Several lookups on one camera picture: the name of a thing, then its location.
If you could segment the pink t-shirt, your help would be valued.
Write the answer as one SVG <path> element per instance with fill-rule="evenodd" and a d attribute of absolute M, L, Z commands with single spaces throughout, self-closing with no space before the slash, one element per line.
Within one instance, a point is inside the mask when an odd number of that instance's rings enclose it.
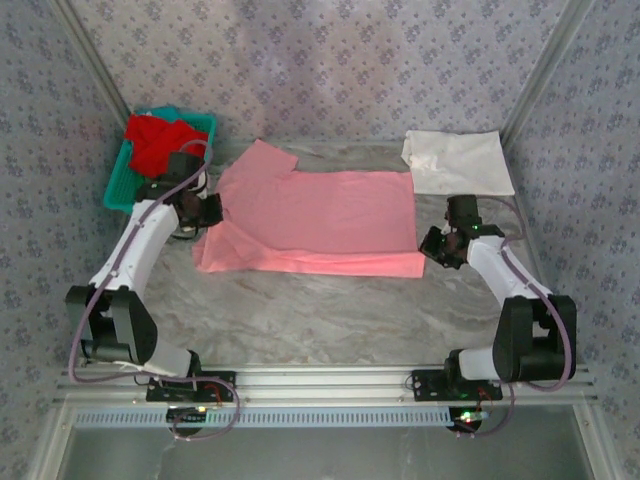
<path fill-rule="evenodd" d="M 296 156 L 257 140 L 224 170 L 216 191 L 223 220 L 192 250 L 201 272 L 424 273 L 408 172 L 305 172 Z"/>

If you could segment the red t-shirt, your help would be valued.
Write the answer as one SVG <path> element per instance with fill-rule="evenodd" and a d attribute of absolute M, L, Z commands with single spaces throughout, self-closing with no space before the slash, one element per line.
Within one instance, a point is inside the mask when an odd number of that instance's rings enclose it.
<path fill-rule="evenodd" d="M 169 122 L 150 115 L 132 115 L 125 131 L 132 144 L 129 167 L 138 174 L 155 178 L 168 170 L 169 155 L 192 140 L 207 141 L 208 134 L 183 120 Z"/>

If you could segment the teal plastic basket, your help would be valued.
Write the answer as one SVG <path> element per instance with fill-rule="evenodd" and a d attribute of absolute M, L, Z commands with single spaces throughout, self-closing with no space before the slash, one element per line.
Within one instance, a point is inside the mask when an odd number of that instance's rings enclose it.
<path fill-rule="evenodd" d="M 208 134 L 208 143 L 215 138 L 217 119 L 210 114 L 202 114 L 179 109 L 180 120 L 194 129 Z M 120 210 L 127 214 L 132 212 L 136 191 L 143 181 L 148 179 L 129 167 L 132 156 L 132 144 L 124 139 L 104 195 L 104 205 L 112 210 Z"/>

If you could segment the white folded t-shirt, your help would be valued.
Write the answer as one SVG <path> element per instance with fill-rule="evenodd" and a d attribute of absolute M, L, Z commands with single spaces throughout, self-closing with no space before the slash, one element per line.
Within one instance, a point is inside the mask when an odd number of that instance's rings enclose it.
<path fill-rule="evenodd" d="M 515 194 L 497 131 L 455 134 L 409 130 L 402 160 L 421 195 Z"/>

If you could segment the black controller board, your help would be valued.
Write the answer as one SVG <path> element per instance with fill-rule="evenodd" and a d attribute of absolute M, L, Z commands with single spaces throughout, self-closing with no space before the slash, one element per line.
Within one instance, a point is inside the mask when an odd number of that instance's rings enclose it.
<path fill-rule="evenodd" d="M 172 407 L 165 415 L 169 430 L 179 437 L 192 437 L 199 433 L 206 421 L 203 407 Z"/>
<path fill-rule="evenodd" d="M 489 413 L 482 409 L 450 407 L 449 415 L 452 424 L 447 427 L 448 430 L 457 435 L 474 436 L 481 427 L 484 420 L 489 418 Z"/>

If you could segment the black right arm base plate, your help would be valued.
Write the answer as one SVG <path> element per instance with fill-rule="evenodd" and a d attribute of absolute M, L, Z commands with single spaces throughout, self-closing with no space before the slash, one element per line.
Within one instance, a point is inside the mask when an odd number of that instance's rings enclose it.
<path fill-rule="evenodd" d="M 466 380 L 445 370 L 414 370 L 411 389 L 416 402 L 502 400 L 499 386 L 487 380 Z"/>

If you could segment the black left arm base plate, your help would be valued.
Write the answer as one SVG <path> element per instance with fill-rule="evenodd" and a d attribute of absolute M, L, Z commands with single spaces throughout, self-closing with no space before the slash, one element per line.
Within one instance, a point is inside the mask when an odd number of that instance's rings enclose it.
<path fill-rule="evenodd" d="M 236 387 L 235 371 L 204 371 L 212 380 L 197 380 L 183 383 L 151 378 L 146 389 L 148 402 L 173 403 L 233 403 L 231 388 Z"/>

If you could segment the aluminium corner post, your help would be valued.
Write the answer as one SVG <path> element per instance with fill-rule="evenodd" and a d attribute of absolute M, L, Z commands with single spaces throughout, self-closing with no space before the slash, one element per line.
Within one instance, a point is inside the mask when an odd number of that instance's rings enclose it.
<path fill-rule="evenodd" d="M 130 110 L 72 4 L 69 0 L 47 1 L 83 65 L 92 76 L 96 88 L 102 95 L 106 105 L 119 125 L 124 128 L 130 116 Z"/>
<path fill-rule="evenodd" d="M 523 89 L 500 130 L 505 152 L 513 148 L 534 107 L 571 46 L 595 0 L 567 0 L 559 19 L 551 30 Z"/>

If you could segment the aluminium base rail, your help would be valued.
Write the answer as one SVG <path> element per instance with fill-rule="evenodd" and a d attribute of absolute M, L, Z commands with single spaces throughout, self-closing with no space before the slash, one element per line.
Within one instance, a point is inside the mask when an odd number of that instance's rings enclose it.
<path fill-rule="evenodd" d="M 237 374 L 236 389 L 243 406 L 405 406 L 415 404 L 409 389 L 409 374 L 429 366 L 293 366 L 254 365 L 205 367 L 232 370 Z M 98 378 L 123 373 L 118 367 L 90 365 L 80 368 L 79 376 Z M 598 395 L 585 366 L 579 366 L 573 380 L 556 392 L 541 392 L 525 384 L 514 388 L 519 405 L 573 405 L 596 403 Z M 144 388 L 130 378 L 84 385 L 74 384 L 63 370 L 58 379 L 59 398 L 84 395 L 84 398 L 114 403 L 142 401 Z"/>

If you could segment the aluminium frame leg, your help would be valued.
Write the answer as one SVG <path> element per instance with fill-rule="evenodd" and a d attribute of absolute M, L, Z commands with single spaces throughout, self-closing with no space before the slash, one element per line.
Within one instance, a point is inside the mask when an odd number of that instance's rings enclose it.
<path fill-rule="evenodd" d="M 573 412 L 594 480 L 610 480 L 604 443 L 593 409 L 589 404 L 579 404 L 573 406 Z"/>
<path fill-rule="evenodd" d="M 75 423 L 76 408 L 58 405 L 45 416 L 26 480 L 58 480 Z"/>

